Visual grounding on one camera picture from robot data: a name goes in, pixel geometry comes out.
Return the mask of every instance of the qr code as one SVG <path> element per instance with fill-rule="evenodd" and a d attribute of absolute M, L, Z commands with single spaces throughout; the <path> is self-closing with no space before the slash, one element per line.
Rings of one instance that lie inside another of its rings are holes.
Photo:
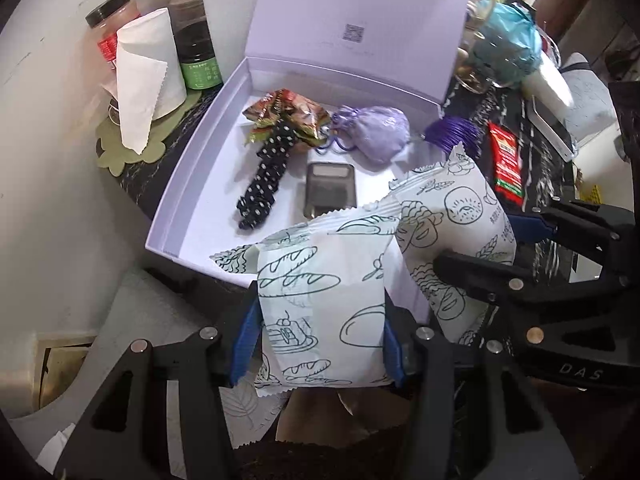
<path fill-rule="evenodd" d="M 344 27 L 344 34 L 342 35 L 342 39 L 347 41 L 353 41 L 354 43 L 361 43 L 363 33 L 364 33 L 364 27 L 358 27 L 357 25 L 349 25 L 349 23 L 347 23 L 346 27 Z"/>

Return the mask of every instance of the box lid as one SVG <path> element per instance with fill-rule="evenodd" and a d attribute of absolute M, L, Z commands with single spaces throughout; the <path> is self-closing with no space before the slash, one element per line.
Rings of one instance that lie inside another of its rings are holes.
<path fill-rule="evenodd" d="M 258 0 L 246 55 L 372 78 L 441 103 L 468 0 Z"/>

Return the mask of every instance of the wooden door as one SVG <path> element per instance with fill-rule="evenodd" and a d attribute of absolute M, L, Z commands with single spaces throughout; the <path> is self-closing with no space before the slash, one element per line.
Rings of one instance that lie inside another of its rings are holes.
<path fill-rule="evenodd" d="M 536 22 L 558 43 L 589 0 L 536 0 Z"/>

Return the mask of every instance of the white box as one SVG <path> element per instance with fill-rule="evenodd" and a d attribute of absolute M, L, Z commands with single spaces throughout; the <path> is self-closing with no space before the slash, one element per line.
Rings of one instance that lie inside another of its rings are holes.
<path fill-rule="evenodd" d="M 262 227 L 252 232 L 238 229 L 236 202 L 259 162 L 254 155 L 258 146 L 244 145 L 250 124 L 242 110 L 268 91 L 289 88 L 329 111 L 340 105 L 399 108 L 412 130 L 421 132 L 439 117 L 466 1 L 258 0 L 246 57 L 176 165 L 146 248 L 182 266 L 247 286 L 254 276 L 224 272 L 209 256 L 305 221 L 308 160 L 291 157 Z M 347 25 L 364 29 L 361 42 L 342 38 Z M 358 205 L 363 205 L 385 196 L 390 180 L 433 160 L 434 153 L 426 143 L 414 143 L 387 168 L 374 167 L 359 152 L 310 152 L 309 159 L 353 164 Z"/>

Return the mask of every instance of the teal bag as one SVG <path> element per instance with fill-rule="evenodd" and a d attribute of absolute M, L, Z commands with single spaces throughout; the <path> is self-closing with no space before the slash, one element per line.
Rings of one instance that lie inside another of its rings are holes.
<path fill-rule="evenodd" d="M 496 4 L 480 28 L 471 62 L 497 86 L 513 86 L 535 72 L 542 62 L 542 38 L 536 29 L 535 10 L 522 0 Z"/>

